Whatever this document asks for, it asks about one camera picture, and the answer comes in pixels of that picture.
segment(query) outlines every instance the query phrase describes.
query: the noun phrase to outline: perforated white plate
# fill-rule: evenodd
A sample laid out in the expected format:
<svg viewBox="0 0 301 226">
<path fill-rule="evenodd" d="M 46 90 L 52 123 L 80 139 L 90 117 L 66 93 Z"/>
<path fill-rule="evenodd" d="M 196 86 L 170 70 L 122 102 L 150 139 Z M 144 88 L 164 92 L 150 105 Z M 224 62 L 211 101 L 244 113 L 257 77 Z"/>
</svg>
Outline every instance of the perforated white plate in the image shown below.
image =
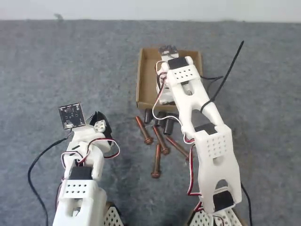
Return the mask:
<svg viewBox="0 0 301 226">
<path fill-rule="evenodd" d="M 214 214 L 214 217 L 204 211 L 197 212 L 189 226 L 213 226 L 213 221 L 217 226 L 243 226 L 232 209 L 219 211 Z"/>
<path fill-rule="evenodd" d="M 123 226 L 116 207 L 111 206 L 104 216 L 104 226 Z"/>
</svg>

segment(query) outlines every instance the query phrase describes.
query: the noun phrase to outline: gray carpet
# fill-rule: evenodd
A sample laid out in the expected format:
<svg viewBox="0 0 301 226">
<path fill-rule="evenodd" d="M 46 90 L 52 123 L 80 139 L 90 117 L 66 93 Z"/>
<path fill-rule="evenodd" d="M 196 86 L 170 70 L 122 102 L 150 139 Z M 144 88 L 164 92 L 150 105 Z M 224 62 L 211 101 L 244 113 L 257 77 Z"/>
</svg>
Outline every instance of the gray carpet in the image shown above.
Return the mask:
<svg viewBox="0 0 301 226">
<path fill-rule="evenodd" d="M 236 22 L 1 21 L 0 225 L 44 225 L 26 173 L 36 155 L 64 136 L 57 107 L 81 102 L 86 116 L 106 114 L 121 155 L 107 160 L 100 186 L 130 226 L 181 226 L 197 203 L 187 197 L 189 171 L 172 150 L 162 177 L 150 172 L 155 146 L 146 146 L 134 116 L 138 52 L 172 43 L 203 53 L 204 75 L 224 75 L 241 40 L 245 45 L 216 100 L 233 129 L 241 179 L 257 226 L 301 220 L 301 25 Z M 174 137 L 181 141 L 179 126 Z M 49 151 L 33 183 L 52 223 L 63 168 Z M 237 206 L 247 221 L 245 196 Z"/>
</svg>

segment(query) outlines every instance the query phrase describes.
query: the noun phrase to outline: bolt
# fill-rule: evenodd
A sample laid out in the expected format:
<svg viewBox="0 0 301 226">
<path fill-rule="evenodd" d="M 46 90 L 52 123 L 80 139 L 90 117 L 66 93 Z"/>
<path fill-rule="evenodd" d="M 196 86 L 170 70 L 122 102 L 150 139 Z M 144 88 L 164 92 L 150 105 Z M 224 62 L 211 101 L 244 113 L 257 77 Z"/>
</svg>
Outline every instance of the bolt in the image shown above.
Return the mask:
<svg viewBox="0 0 301 226">
<path fill-rule="evenodd" d="M 181 145 L 175 142 L 175 140 L 170 136 L 167 136 L 166 140 L 168 140 L 179 152 L 181 152 L 186 157 L 186 160 L 189 160 L 189 153 Z"/>
<path fill-rule="evenodd" d="M 145 126 L 144 126 L 144 124 L 141 121 L 139 116 L 136 116 L 136 121 L 137 121 L 137 124 L 138 124 L 138 126 L 139 126 L 139 128 L 140 128 L 140 130 L 141 130 L 141 132 L 144 136 L 145 144 L 146 145 L 151 145 L 154 139 L 149 135 L 148 131 L 146 130 L 146 128 L 145 128 Z"/>
<path fill-rule="evenodd" d="M 156 155 L 155 155 L 155 165 L 154 169 L 151 173 L 152 178 L 159 178 L 161 175 L 160 172 L 160 159 L 161 159 L 161 145 L 157 144 L 156 145 Z"/>
<path fill-rule="evenodd" d="M 156 136 L 157 136 L 157 139 L 158 139 L 158 141 L 159 141 L 159 143 L 160 143 L 160 145 L 161 145 L 161 147 L 162 147 L 162 153 L 163 153 L 164 155 L 169 154 L 170 149 L 169 149 L 169 147 L 166 146 L 165 141 L 164 141 L 164 138 L 162 137 L 162 135 L 161 135 L 159 129 L 158 129 L 156 126 L 153 126 L 152 128 L 154 129 L 154 132 L 155 132 L 155 134 L 156 134 Z"/>
</svg>

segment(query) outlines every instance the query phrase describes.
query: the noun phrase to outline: black cable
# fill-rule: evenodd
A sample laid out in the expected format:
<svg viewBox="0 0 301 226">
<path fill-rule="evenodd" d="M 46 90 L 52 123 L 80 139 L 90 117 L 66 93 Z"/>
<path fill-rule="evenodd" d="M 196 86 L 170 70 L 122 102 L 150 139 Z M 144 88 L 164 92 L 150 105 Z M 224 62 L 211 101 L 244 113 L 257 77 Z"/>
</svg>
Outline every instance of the black cable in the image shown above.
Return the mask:
<svg viewBox="0 0 301 226">
<path fill-rule="evenodd" d="M 64 140 L 66 140 L 68 138 L 67 137 L 64 137 L 63 139 L 61 140 L 58 140 L 56 142 L 54 142 L 52 145 L 50 145 L 48 148 L 46 148 L 44 151 L 42 151 L 36 158 L 35 160 L 32 162 L 32 164 L 30 165 L 29 169 L 28 169 L 28 172 L 27 172 L 27 180 L 28 180 L 28 184 L 30 186 L 30 188 L 32 189 L 32 192 L 35 194 L 35 196 L 38 198 L 43 210 L 44 210 L 44 213 L 45 213 L 45 216 L 46 216 L 46 226 L 48 226 L 48 212 L 47 212 L 47 209 L 46 209 L 46 206 L 43 202 L 43 200 L 41 199 L 40 195 L 38 194 L 37 190 L 35 189 L 35 187 L 33 186 L 32 184 L 32 179 L 31 179 L 31 173 L 32 173 L 32 169 L 34 167 L 34 165 L 37 163 L 37 161 L 40 159 L 40 157 L 45 154 L 49 149 L 51 149 L 52 147 L 60 144 L 61 142 L 63 142 Z"/>
<path fill-rule="evenodd" d="M 245 195 L 246 195 L 246 198 L 248 200 L 248 206 L 249 206 L 249 219 L 250 219 L 250 226 L 253 226 L 253 221 L 252 221 L 252 208 L 251 208 L 251 199 L 248 195 L 248 192 L 246 192 L 246 189 L 245 187 L 243 186 L 243 183 L 240 183 L 241 185 L 241 188 L 243 189 Z"/>
<path fill-rule="evenodd" d="M 233 58 L 233 60 L 232 60 L 232 62 L 231 62 L 231 65 L 230 65 L 230 67 L 229 67 L 229 69 L 228 69 L 228 71 L 227 71 L 227 73 L 226 73 L 224 79 L 222 80 L 220 86 L 218 87 L 217 91 L 215 92 L 215 94 L 213 95 L 213 97 L 210 98 L 210 100 L 208 100 L 206 103 L 204 103 L 204 105 L 201 107 L 201 110 L 200 110 L 201 113 L 203 112 L 203 110 L 204 110 L 204 108 L 207 106 L 207 104 L 209 104 L 210 102 L 215 101 L 216 96 L 217 96 L 218 93 L 221 91 L 223 85 L 225 84 L 225 82 L 226 82 L 226 80 L 227 80 L 227 78 L 228 78 L 228 76 L 229 76 L 229 74 L 230 74 L 230 72 L 231 72 L 231 70 L 232 70 L 233 65 L 235 64 L 235 61 L 236 61 L 236 59 L 237 59 L 237 57 L 238 57 L 238 55 L 239 55 L 239 53 L 240 53 L 240 51 L 241 51 L 241 49 L 242 49 L 242 47 L 243 47 L 244 42 L 245 42 L 245 41 L 242 41 L 242 42 L 240 43 L 240 45 L 239 45 L 239 47 L 238 47 L 238 50 L 237 50 L 237 52 L 236 52 L 236 54 L 235 54 L 235 56 L 234 56 L 234 58 Z"/>
<path fill-rule="evenodd" d="M 207 86 L 207 94 L 208 94 L 208 95 L 209 95 L 209 89 L 210 89 L 211 85 L 212 85 L 213 83 L 215 83 L 217 80 L 221 79 L 222 77 L 224 77 L 224 76 L 218 76 L 218 77 L 216 77 L 215 79 L 213 79 L 213 81 L 211 81 L 211 82 L 209 83 L 209 85 Z"/>
</svg>

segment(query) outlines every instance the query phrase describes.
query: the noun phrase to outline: white plastic part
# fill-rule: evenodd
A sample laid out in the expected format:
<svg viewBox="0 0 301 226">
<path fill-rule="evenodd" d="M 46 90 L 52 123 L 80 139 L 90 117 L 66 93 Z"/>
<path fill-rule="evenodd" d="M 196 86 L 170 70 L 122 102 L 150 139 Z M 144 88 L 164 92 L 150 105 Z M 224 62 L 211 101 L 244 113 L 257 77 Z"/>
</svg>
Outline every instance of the white plastic part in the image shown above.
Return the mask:
<svg viewBox="0 0 301 226">
<path fill-rule="evenodd" d="M 233 152 L 231 129 L 224 124 L 214 103 L 207 104 L 202 113 L 214 124 L 216 133 L 209 135 L 205 130 L 195 131 L 191 113 L 195 109 L 200 110 L 209 97 L 192 58 L 187 56 L 186 61 L 188 66 L 167 71 L 166 83 L 179 111 L 182 133 L 188 139 L 195 140 L 199 161 L 198 184 L 202 194 L 200 200 L 205 212 L 214 213 L 213 195 L 216 193 L 226 190 L 231 193 L 234 204 L 227 208 L 241 202 L 239 166 Z M 167 63 L 162 64 L 162 68 L 167 67 Z M 183 88 L 181 83 L 184 81 L 188 82 L 191 94 Z M 228 186 L 216 189 L 220 180 L 226 180 Z"/>
<path fill-rule="evenodd" d="M 105 120 L 97 121 L 94 125 L 94 129 L 98 133 L 103 133 L 105 131 Z"/>
<path fill-rule="evenodd" d="M 232 209 L 219 211 L 214 215 L 200 211 L 194 214 L 189 226 L 243 226 Z"/>
<path fill-rule="evenodd" d="M 115 206 L 111 206 L 104 216 L 103 226 L 123 226 L 120 215 Z"/>
<path fill-rule="evenodd" d="M 99 226 L 103 222 L 106 201 L 106 192 L 96 181 L 65 180 L 53 226 Z"/>
<path fill-rule="evenodd" d="M 97 132 L 91 125 L 75 128 L 72 141 L 67 151 L 79 152 L 82 156 L 87 154 L 88 144 L 96 138 L 105 138 L 104 134 Z M 59 194 L 59 202 L 55 213 L 53 226 L 100 226 L 104 223 L 106 192 L 99 188 L 97 181 L 101 179 L 104 157 L 103 152 L 110 151 L 107 141 L 91 143 L 90 154 L 87 156 L 86 166 L 92 166 L 93 180 L 69 180 L 72 167 L 79 155 L 64 155 L 66 166 L 64 181 Z"/>
</svg>

